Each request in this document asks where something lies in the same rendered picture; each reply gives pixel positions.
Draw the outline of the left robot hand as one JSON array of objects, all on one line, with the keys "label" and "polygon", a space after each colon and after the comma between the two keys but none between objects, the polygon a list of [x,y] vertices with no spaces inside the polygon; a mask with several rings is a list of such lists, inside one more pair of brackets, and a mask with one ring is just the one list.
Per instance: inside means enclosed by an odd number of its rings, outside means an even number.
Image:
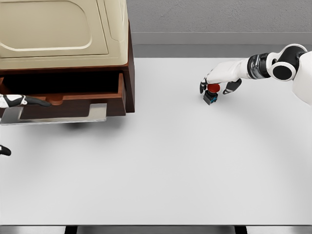
[{"label": "left robot hand", "polygon": [[40,105],[43,107],[50,107],[52,104],[45,100],[26,95],[0,94],[0,108],[10,108],[19,105]]}]

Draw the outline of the red button switch black base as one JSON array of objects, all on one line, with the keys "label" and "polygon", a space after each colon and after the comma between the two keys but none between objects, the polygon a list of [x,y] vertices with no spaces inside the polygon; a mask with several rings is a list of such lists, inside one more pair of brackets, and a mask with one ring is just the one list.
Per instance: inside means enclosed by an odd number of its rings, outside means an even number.
[{"label": "red button switch black base", "polygon": [[220,91],[219,84],[208,84],[203,96],[204,101],[208,105],[211,105],[212,103],[216,102],[219,91]]}]

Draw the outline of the brown wooden cabinet drawer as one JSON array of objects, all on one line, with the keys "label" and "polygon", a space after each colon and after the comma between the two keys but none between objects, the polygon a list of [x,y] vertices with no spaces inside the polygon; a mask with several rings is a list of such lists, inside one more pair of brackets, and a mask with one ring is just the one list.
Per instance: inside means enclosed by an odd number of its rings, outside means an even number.
[{"label": "brown wooden cabinet drawer", "polygon": [[118,71],[0,75],[0,93],[51,103],[0,109],[7,124],[104,121],[127,112],[124,75]]}]

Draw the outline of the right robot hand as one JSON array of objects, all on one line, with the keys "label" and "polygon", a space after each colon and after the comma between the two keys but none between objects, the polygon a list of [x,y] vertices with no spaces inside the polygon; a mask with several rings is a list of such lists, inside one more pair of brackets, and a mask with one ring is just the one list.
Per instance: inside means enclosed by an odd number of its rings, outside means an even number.
[{"label": "right robot hand", "polygon": [[200,93],[202,94],[204,91],[208,90],[209,84],[237,81],[239,79],[237,74],[239,64],[239,61],[228,61],[218,64],[201,81],[199,88]]}]

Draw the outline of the brown cabinet with beige top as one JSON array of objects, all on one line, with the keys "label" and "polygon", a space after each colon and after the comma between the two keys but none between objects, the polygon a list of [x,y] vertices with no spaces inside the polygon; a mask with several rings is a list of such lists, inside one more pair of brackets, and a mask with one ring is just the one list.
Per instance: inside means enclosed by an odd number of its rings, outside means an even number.
[{"label": "brown cabinet with beige top", "polygon": [[113,66],[135,110],[126,0],[0,0],[0,75]]}]

